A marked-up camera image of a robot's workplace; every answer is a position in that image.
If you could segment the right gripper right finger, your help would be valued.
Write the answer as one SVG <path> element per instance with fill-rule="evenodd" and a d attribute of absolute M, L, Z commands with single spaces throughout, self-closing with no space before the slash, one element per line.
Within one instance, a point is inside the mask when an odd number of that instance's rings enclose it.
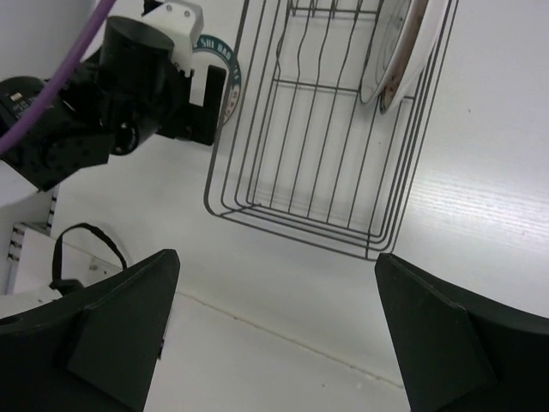
<path fill-rule="evenodd" d="M 377 287 L 412 411 L 546 411 L 548 320 L 382 253 Z"/>

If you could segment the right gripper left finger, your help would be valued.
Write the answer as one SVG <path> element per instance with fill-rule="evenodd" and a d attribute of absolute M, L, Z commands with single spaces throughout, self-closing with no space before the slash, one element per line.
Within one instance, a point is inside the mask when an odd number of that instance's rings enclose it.
<path fill-rule="evenodd" d="M 144 410 L 178 276 L 178 254 L 165 249 L 2 318 L 1 409 Z"/>

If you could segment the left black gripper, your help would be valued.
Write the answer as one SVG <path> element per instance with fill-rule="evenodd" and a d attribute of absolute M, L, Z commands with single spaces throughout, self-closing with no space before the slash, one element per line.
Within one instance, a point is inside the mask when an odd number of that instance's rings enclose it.
<path fill-rule="evenodd" d="M 193 78 L 172 62 L 174 41 L 141 21 L 111 16 L 101 47 L 60 90 L 78 120 L 113 135 L 127 155 L 154 134 L 210 146 L 219 122 L 226 70 L 208 66 L 203 103 L 190 102 Z"/>

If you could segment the green rimmed lettered plate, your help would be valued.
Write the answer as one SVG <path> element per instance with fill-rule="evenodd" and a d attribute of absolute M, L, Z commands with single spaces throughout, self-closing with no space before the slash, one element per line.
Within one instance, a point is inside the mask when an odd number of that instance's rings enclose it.
<path fill-rule="evenodd" d="M 195 76 L 191 86 L 190 101 L 196 104 L 205 102 L 206 76 L 208 66 L 223 69 L 227 73 L 224 81 L 222 98 L 228 95 L 226 106 L 221 110 L 224 114 L 223 125 L 225 125 L 236 108 L 241 97 L 243 86 L 242 70 L 233 48 L 223 39 L 211 34 L 201 34 L 193 51 L 193 70 Z"/>

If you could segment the wire dish rack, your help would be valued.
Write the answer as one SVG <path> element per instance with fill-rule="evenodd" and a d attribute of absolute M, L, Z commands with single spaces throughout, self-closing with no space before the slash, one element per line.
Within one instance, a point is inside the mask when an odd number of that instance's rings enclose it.
<path fill-rule="evenodd" d="M 247 1 L 238 108 L 203 195 L 214 216 L 373 262 L 399 237 L 458 4 L 403 100 L 380 113 L 360 83 L 382 1 Z"/>

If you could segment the white plate dark rim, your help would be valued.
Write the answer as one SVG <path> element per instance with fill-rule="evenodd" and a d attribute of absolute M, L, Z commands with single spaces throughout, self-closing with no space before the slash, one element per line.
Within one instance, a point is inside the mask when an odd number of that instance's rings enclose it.
<path fill-rule="evenodd" d="M 404 50 L 414 42 L 427 4 L 427 1 L 411 0 L 381 2 L 360 83 L 362 103 L 369 105 L 374 102 L 390 81 Z"/>

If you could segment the orange sunburst plate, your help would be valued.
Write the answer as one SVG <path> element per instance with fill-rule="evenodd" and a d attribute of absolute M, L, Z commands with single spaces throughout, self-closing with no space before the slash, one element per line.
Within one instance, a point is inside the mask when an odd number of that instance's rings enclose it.
<path fill-rule="evenodd" d="M 416 1 L 411 26 L 401 41 L 401 49 L 381 93 L 380 113 L 397 107 L 412 82 L 427 64 L 433 47 L 441 33 L 448 1 Z"/>

